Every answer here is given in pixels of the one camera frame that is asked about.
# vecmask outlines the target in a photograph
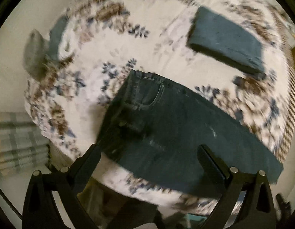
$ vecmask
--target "dark green pants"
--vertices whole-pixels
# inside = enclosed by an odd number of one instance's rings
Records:
[[[202,144],[229,167],[245,173],[264,170],[270,183],[282,171],[247,128],[199,94],[155,73],[131,71],[110,104],[97,144],[135,176],[200,197],[220,196],[197,160]]]

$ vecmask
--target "gray pillow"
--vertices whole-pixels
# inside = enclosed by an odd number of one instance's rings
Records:
[[[50,60],[58,61],[58,46],[62,39],[62,34],[68,24],[67,16],[63,15],[60,17],[52,30],[50,31],[50,41],[49,41],[49,49],[47,51],[47,55],[49,56]]]
[[[23,67],[27,73],[37,81],[42,80],[47,73],[46,67],[47,41],[39,31],[33,30],[26,43],[23,58]]]
[[[258,39],[206,7],[197,11],[188,46],[240,71],[249,74],[264,72],[262,45]]]

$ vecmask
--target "plaid curtain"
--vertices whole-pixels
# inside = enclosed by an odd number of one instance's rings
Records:
[[[0,112],[0,176],[46,163],[48,143],[27,113]]]

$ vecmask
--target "bed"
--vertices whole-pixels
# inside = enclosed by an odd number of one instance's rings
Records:
[[[200,6],[261,42],[263,76],[245,74],[186,46]],[[28,77],[25,108],[72,161],[95,142],[110,101],[130,70],[139,69],[199,93],[284,163],[295,127],[295,70],[284,24],[265,0],[75,0],[62,14],[68,24],[59,45],[60,65],[41,82]],[[104,154],[93,177],[123,195],[188,213],[207,215],[217,202],[135,177]]]

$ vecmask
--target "metal screw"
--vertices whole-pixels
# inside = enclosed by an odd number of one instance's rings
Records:
[[[232,173],[237,173],[239,170],[238,170],[236,167],[231,167],[231,168],[230,168],[230,171],[231,171]]]
[[[260,174],[261,176],[265,176],[265,171],[264,171],[264,170],[260,170],[260,171],[259,171],[259,174]]]
[[[68,171],[69,171],[69,168],[67,166],[62,167],[60,170],[60,172],[62,172],[62,173],[66,173]]]
[[[40,174],[40,171],[39,171],[39,170],[35,170],[35,171],[33,172],[33,176],[35,176],[35,177],[37,177],[39,174]]]

